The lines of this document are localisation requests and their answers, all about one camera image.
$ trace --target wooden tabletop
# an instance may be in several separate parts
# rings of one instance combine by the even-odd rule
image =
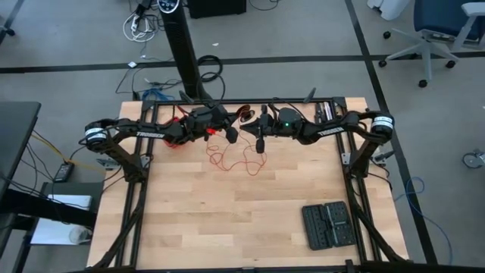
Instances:
[[[356,111],[367,108],[363,98],[347,98],[347,106]],[[235,111],[240,105],[226,107]],[[313,119],[312,104],[297,107]],[[252,105],[252,109],[259,115],[260,105]],[[136,120],[140,111],[141,102],[124,102],[120,117]],[[170,106],[160,107],[158,122],[164,123],[171,115]],[[289,138],[268,137],[267,161],[257,175],[250,174],[256,173],[257,163],[264,158],[246,149],[249,144],[243,137],[255,144],[253,136],[242,132],[238,142],[227,148],[224,167],[245,161],[243,152],[246,161],[256,163],[248,163],[247,170],[246,164],[239,163],[230,171],[212,164],[207,154],[216,152],[216,146],[219,152],[226,148],[223,137],[213,136],[208,144],[197,140],[176,149],[155,141],[137,268],[323,266],[343,265],[346,259],[358,263],[355,246],[311,251],[302,222],[301,208],[305,205],[347,202],[336,137],[322,138],[310,146]],[[132,152],[135,142],[131,138],[121,144]],[[358,147],[362,142],[356,136]],[[385,175],[375,166],[370,172]],[[113,177],[105,186],[121,176]],[[366,178],[365,184],[376,228],[399,255],[407,257],[389,186],[375,177]],[[127,183],[121,181],[104,193],[88,265],[100,260],[118,235],[126,192]],[[371,256],[363,226],[362,230]],[[130,237],[127,262],[131,242]]]

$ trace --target black desk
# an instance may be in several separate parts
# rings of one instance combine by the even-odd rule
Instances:
[[[38,102],[0,102],[0,174],[3,177],[11,179],[14,176],[37,121],[39,110],[40,103]],[[88,228],[94,227],[96,213],[93,210],[85,211],[41,197],[31,196],[30,193],[9,188],[9,184],[9,181],[0,177],[0,257],[5,250],[11,231],[18,229],[31,233],[36,225],[37,218],[62,220]],[[46,193],[45,185],[41,191]],[[83,195],[79,190],[75,192],[75,194]],[[20,252],[20,256],[26,259],[28,250],[22,249]],[[20,267],[16,266],[15,271],[21,271],[22,268],[23,264]]]

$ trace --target yellow cable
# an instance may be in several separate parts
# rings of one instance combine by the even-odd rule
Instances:
[[[60,157],[62,157],[62,159],[65,161],[65,162],[69,162],[69,163],[72,163],[74,165],[77,165],[77,166],[80,166],[82,168],[86,168],[86,169],[89,169],[89,170],[93,170],[93,171],[98,171],[102,174],[105,173],[105,170],[102,170],[101,168],[97,168],[97,167],[93,167],[93,166],[90,166],[90,165],[86,165],[84,163],[81,163],[81,162],[77,162],[77,161],[74,161],[74,160],[70,160],[68,158],[66,158],[61,152],[59,152],[59,150],[57,150],[54,146],[52,146],[50,143],[48,143],[47,141],[43,140],[42,138],[36,136],[36,135],[32,135],[33,138],[35,138],[36,140],[44,143],[47,147],[49,147],[55,154],[59,155]]]

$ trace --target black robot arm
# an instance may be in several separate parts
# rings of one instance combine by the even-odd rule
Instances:
[[[273,115],[268,114],[268,107]],[[366,131],[359,122],[371,119],[371,129]],[[249,124],[241,127],[254,135],[258,140],[256,149],[264,152],[264,137],[292,137],[303,145],[316,143],[322,137],[328,137],[341,132],[354,132],[365,139],[361,148],[350,155],[348,172],[355,176],[367,177],[368,162],[378,146],[387,143],[394,128],[394,118],[380,111],[360,113],[349,111],[342,117],[315,124],[307,120],[299,111],[292,108],[278,109],[274,105],[263,105],[261,116]]]
[[[165,140],[167,143],[183,145],[199,138],[208,140],[216,131],[226,131],[229,143],[237,141],[237,130],[232,124],[243,113],[249,111],[249,106],[241,107],[235,113],[228,113],[222,105],[203,106],[186,112],[180,120],[172,120],[166,124],[153,124],[144,121],[102,119],[85,127],[85,137],[80,144],[97,153],[105,153],[123,167],[125,180],[129,183],[145,181],[147,173],[142,160],[137,155],[131,155],[119,143],[128,137],[146,137]],[[110,129],[117,133],[111,135]]]

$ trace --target floor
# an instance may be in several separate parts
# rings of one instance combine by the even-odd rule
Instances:
[[[260,7],[270,4],[252,1]],[[116,118],[120,103],[131,99],[128,93],[115,94],[114,89],[127,71],[120,64],[145,61],[139,58],[143,44],[129,42],[121,32],[121,24],[130,15],[128,0],[46,2],[0,2],[0,14],[17,32],[15,37],[0,35],[0,99],[41,102],[36,130],[70,155],[78,147],[84,125]],[[485,127],[480,117],[485,111],[485,59],[482,52],[472,52],[453,70],[444,68],[445,60],[434,59],[434,79],[426,89],[417,85],[423,77],[420,60],[391,61],[379,68],[379,55],[408,46],[396,35],[384,40],[382,32],[392,27],[413,32],[412,15],[412,5],[389,22],[369,9],[365,0],[284,0],[272,11],[248,6],[239,16],[189,19],[189,28],[198,56],[233,59],[234,64],[226,65],[223,72],[228,99],[303,97],[316,87],[318,96],[365,97],[373,109],[387,105],[396,118],[399,142],[386,149],[397,149],[399,144],[405,156],[389,164],[393,194],[404,192],[406,167],[411,176],[423,178],[426,191],[418,196],[422,212],[449,236],[452,264],[484,267],[485,218],[478,216],[485,209],[483,170],[467,169],[461,158],[474,148],[483,148]],[[158,33],[144,54],[171,58],[165,34]],[[201,70],[214,69],[205,66]],[[377,75],[370,77],[369,71]],[[136,75],[135,88],[146,88],[143,78],[165,81],[173,77],[178,77],[173,67],[147,68]],[[120,91],[129,91],[130,84],[129,77]],[[219,96],[221,86],[214,82],[206,89]],[[175,95],[176,91],[167,93]],[[41,143],[31,143],[47,169],[55,172],[59,157]],[[23,158],[31,160],[28,154]],[[95,158],[82,151],[75,159],[94,164]],[[77,168],[71,180],[102,178],[100,173]],[[15,180],[34,186],[33,170],[21,164]],[[410,257],[425,262],[405,199],[396,202],[396,209]],[[438,262],[447,264],[445,237],[430,222],[426,225]],[[0,260],[1,271],[12,269],[22,236],[22,232],[12,234]],[[87,246],[35,246],[24,272],[80,270],[88,252]]]

